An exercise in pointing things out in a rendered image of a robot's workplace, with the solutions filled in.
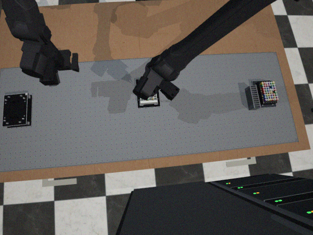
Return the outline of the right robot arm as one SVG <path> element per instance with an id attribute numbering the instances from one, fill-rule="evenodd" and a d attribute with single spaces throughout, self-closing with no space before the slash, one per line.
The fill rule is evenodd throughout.
<path id="1" fill-rule="evenodd" d="M 22 72 L 39 78 L 45 86 L 60 83 L 57 68 L 64 68 L 65 59 L 51 42 L 51 31 L 35 0 L 1 0 L 11 34 L 23 41 L 20 68 Z"/>

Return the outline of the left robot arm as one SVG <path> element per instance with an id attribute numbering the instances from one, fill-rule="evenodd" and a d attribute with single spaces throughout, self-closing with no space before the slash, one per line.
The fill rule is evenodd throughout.
<path id="1" fill-rule="evenodd" d="M 133 93 L 147 100 L 158 89 L 173 100 L 179 88 L 171 81 L 199 54 L 277 0 L 229 0 L 180 42 L 147 63 Z"/>

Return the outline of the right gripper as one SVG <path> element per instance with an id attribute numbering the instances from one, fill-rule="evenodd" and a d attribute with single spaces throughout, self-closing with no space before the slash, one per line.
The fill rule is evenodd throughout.
<path id="1" fill-rule="evenodd" d="M 56 48 L 56 47 L 55 47 Z M 58 50 L 57 48 L 55 49 L 55 52 L 47 57 L 48 59 L 53 57 L 56 53 L 56 50 Z M 71 52 L 69 49 L 65 49 L 65 50 L 58 50 L 60 52 L 60 54 L 64 57 L 65 59 L 65 65 L 64 68 L 57 68 L 58 71 L 66 71 L 66 70 L 73 70 L 76 72 L 79 72 L 79 66 L 78 66 L 78 53 L 73 53 L 72 54 L 72 58 L 71 58 L 71 62 L 70 62 L 70 57 L 71 57 Z"/>

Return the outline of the white grid rack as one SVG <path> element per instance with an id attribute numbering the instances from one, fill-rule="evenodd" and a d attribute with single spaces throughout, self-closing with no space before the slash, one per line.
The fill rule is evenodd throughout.
<path id="1" fill-rule="evenodd" d="M 157 104 L 157 94 L 154 95 L 154 100 L 152 100 L 151 96 L 149 97 L 149 101 L 146 101 L 144 99 L 140 99 L 140 104 L 145 105 L 145 104 Z"/>

